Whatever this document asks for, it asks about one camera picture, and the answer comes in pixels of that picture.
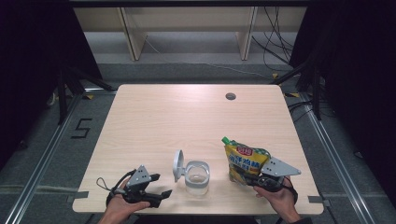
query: table hole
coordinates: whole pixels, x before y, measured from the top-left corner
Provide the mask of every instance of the table hole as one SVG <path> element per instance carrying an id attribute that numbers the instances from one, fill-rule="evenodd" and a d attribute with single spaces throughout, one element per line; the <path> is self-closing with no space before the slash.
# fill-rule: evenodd
<path id="1" fill-rule="evenodd" d="M 235 93 L 228 92 L 227 94 L 225 94 L 225 98 L 227 98 L 227 100 L 234 100 L 236 98 L 236 95 Z"/>

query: yellow snack bag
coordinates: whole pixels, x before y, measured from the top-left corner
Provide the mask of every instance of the yellow snack bag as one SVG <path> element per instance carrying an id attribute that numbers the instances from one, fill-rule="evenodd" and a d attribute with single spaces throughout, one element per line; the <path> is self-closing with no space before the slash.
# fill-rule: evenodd
<path id="1" fill-rule="evenodd" d="M 262 166 L 271 159 L 270 153 L 263 148 L 248 147 L 234 140 L 230 141 L 227 137 L 223 137 L 221 141 L 225 144 L 230 180 L 233 182 L 246 185 L 242 174 L 259 175 Z"/>

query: floor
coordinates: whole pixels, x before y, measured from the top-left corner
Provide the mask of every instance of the floor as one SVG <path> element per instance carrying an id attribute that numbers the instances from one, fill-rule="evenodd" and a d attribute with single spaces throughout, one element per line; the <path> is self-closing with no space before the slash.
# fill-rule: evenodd
<path id="1" fill-rule="evenodd" d="M 248 60 L 241 61 L 232 33 L 149 34 L 137 62 L 131 61 L 123 34 L 87 33 L 86 36 L 104 81 L 114 87 L 122 83 L 268 84 L 274 76 L 282 76 L 290 70 L 273 55 L 263 54 L 255 42 L 250 47 Z M 266 44 L 263 34 L 254 36 Z M 285 33 L 282 37 L 292 44 L 295 34 Z M 268 48 L 287 60 L 281 48 L 274 45 Z M 281 85 L 288 105 L 310 99 L 309 92 L 294 94 L 297 93 L 296 80 L 298 76 Z M 85 86 L 97 88 L 91 83 Z M 15 152 L 1 171 L 1 223 L 7 221 L 8 215 L 15 214 L 12 210 L 15 204 L 23 205 L 16 207 L 22 208 L 18 210 L 20 216 L 15 216 L 20 223 L 95 223 L 99 220 L 100 214 L 78 214 L 72 209 L 75 193 L 115 96 L 103 91 L 92 91 L 89 95 L 68 100 L 73 107 L 63 127 L 58 126 L 57 101 L 49 106 L 27 135 L 28 147 Z M 325 98 L 321 99 L 320 108 L 322 121 L 312 115 L 310 105 L 290 107 L 325 204 L 323 214 L 312 216 L 314 222 L 396 223 L 395 208 L 364 159 L 354 155 L 356 148 Z M 76 129 L 78 125 L 88 128 L 86 137 L 81 137 L 84 133 Z M 320 133 L 324 133 L 324 137 L 319 137 Z M 260 223 L 277 220 L 277 216 L 256 218 Z"/>

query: tabletop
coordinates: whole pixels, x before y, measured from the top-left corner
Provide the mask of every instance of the tabletop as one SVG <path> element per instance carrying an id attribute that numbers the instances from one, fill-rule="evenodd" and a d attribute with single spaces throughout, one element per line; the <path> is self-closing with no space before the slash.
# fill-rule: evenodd
<path id="1" fill-rule="evenodd" d="M 235 99 L 227 99 L 228 93 Z M 73 209 L 104 212 L 108 191 L 99 188 L 96 180 L 102 177 L 111 188 L 124 174 L 143 164 L 150 174 L 161 175 L 148 185 L 147 192 L 173 192 L 159 208 L 139 213 L 274 214 L 268 201 L 255 197 L 252 187 L 229 180 L 223 136 L 265 148 L 301 170 L 301 175 L 291 178 L 299 193 L 297 211 L 308 215 L 323 212 L 321 203 L 308 200 L 308 196 L 318 197 L 318 191 L 284 96 L 276 85 L 120 86 L 78 190 L 88 191 L 88 198 L 75 199 Z M 208 163 L 206 195 L 190 195 L 183 178 L 175 183 L 173 161 L 179 149 L 185 163 Z"/>

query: sleeve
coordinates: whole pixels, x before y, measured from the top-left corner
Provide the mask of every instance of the sleeve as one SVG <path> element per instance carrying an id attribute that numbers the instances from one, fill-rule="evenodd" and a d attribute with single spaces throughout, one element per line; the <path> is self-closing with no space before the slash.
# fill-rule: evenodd
<path id="1" fill-rule="evenodd" d="M 311 219 L 311 217 L 305 217 L 305 218 L 300 219 L 300 220 L 293 222 L 291 224 L 312 224 L 312 219 Z"/>

